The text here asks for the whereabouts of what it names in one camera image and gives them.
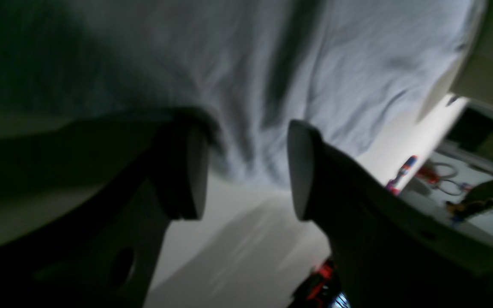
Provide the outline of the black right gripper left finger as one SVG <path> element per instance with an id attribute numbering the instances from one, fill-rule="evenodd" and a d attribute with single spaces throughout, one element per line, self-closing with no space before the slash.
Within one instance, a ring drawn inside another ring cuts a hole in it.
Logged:
<path id="1" fill-rule="evenodd" d="M 199 220 L 209 127 L 192 110 L 0 137 L 0 308 L 140 308 L 173 220 Z"/>

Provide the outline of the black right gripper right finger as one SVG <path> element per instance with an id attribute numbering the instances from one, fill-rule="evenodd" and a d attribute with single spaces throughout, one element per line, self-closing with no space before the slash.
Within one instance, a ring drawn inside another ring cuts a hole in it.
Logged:
<path id="1" fill-rule="evenodd" d="M 327 237 L 353 308 L 493 308 L 493 236 L 401 200 L 305 121 L 287 147 L 296 216 Z"/>

